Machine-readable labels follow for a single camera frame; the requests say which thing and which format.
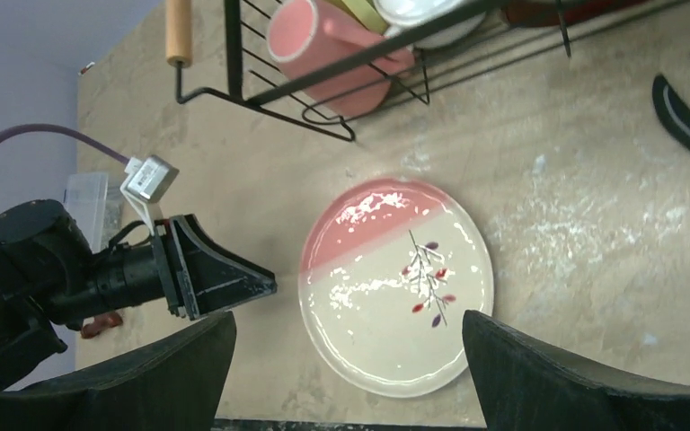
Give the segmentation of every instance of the pink and white plate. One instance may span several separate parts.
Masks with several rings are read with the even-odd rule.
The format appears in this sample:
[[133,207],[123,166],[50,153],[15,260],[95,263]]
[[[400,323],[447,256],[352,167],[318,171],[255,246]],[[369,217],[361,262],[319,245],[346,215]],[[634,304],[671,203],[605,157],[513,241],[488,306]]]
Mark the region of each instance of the pink and white plate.
[[493,310],[491,258],[472,218],[414,180],[368,181],[332,202],[305,242],[298,287],[326,363],[396,398],[462,373],[464,311]]

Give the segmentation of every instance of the white wall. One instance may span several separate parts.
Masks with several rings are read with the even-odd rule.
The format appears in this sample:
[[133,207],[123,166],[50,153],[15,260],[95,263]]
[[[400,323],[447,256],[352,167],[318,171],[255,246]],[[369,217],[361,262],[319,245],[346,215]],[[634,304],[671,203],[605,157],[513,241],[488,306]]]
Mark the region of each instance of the white wall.
[[160,1],[0,0],[0,43],[77,72],[106,56]]
[[[27,122],[76,128],[76,79],[70,68],[0,45],[0,130]],[[4,142],[0,145],[0,212],[35,198],[61,202],[67,176],[72,173],[75,141],[71,138],[28,134]],[[22,384],[74,369],[75,336],[64,328],[58,332],[70,349],[39,365]]]

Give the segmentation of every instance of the pink mug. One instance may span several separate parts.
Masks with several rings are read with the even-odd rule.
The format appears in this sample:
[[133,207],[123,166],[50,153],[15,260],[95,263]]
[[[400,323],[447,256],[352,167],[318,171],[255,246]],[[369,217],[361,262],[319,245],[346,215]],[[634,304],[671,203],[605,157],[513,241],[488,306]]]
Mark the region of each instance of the pink mug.
[[[266,33],[271,58],[288,79],[309,74],[385,37],[368,31],[337,6],[324,0],[287,0],[271,17]],[[393,75],[413,66],[414,56],[406,48],[378,58],[374,65]],[[370,66],[360,66],[305,89],[315,101],[323,101],[383,76]],[[390,81],[384,80],[326,102],[326,106],[343,117],[370,112],[385,99]]]

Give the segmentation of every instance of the white bowl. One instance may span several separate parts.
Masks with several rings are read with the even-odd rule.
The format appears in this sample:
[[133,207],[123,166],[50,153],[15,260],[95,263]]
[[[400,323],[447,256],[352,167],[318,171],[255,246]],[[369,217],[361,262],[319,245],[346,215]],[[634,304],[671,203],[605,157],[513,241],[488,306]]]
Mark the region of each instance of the white bowl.
[[[474,0],[376,0],[375,7],[385,21],[392,25],[392,27],[388,29],[386,35],[394,36],[401,31],[420,26],[427,21],[433,20],[473,1]],[[476,15],[469,20],[460,22],[449,29],[440,31],[428,38],[416,42],[415,46],[421,49],[444,47],[469,34],[480,25],[484,18],[484,13]]]

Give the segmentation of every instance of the countertop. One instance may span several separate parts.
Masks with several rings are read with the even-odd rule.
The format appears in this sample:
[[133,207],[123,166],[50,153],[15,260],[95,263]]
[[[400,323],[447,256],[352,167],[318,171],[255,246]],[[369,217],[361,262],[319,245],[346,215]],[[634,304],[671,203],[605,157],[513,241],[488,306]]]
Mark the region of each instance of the countertop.
[[[197,59],[186,88],[225,88],[222,2],[194,3]],[[277,294],[234,311],[239,334],[218,416],[484,423],[469,373],[418,399],[388,399],[346,383],[305,332],[296,277],[309,229],[342,191],[386,175],[434,184],[473,217],[492,256],[497,319],[599,362],[690,384],[690,154],[650,99],[663,72],[690,105],[690,4],[572,49],[572,59],[556,49],[437,93],[430,107],[361,120],[356,144],[214,98],[178,105],[162,4],[97,61],[80,79],[80,129],[180,168],[164,213],[196,214],[216,242],[277,274]],[[81,172],[122,174],[85,147],[78,162]],[[79,340],[79,368],[189,324],[163,300],[124,319]]]

